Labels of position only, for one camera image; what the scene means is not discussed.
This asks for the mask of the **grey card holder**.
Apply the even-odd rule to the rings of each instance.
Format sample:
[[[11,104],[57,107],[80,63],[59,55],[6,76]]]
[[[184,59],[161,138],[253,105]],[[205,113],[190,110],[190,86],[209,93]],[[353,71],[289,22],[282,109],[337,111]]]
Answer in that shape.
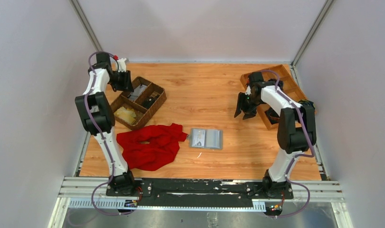
[[[192,129],[190,131],[190,134],[188,135],[189,147],[190,148],[196,148],[196,147],[191,146]],[[223,148],[223,130],[217,130],[217,129],[204,129],[204,130],[206,131],[205,146],[203,148],[198,148],[198,149],[222,150],[222,148]]]

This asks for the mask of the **white grey credit card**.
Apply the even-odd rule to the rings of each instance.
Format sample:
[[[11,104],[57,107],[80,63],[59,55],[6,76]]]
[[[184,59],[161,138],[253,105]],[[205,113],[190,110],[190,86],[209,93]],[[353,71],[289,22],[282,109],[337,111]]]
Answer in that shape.
[[[206,131],[204,129],[192,129],[191,146],[203,148],[205,146],[205,134]]]

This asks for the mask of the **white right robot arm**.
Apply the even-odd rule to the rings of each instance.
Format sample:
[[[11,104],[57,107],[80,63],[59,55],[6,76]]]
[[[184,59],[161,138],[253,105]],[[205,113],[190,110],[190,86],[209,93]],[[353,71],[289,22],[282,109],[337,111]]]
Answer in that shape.
[[[266,81],[262,71],[248,75],[246,91],[238,94],[234,116],[244,114],[243,119],[253,118],[258,106],[268,104],[279,116],[277,141],[279,152],[273,165],[262,180],[264,190],[281,188],[289,182],[289,175],[299,157],[314,157],[317,140],[315,110],[288,97],[279,86],[280,77]]]

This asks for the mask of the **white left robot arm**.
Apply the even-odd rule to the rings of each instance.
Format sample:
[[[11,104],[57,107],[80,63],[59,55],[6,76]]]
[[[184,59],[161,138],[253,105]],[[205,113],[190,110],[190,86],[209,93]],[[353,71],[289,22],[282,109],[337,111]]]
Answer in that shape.
[[[108,187],[121,191],[133,189],[135,180],[120,152],[115,139],[115,115],[105,94],[113,91],[133,92],[127,58],[97,51],[88,58],[89,82],[85,92],[75,98],[77,111],[84,129],[97,140],[109,167]]]

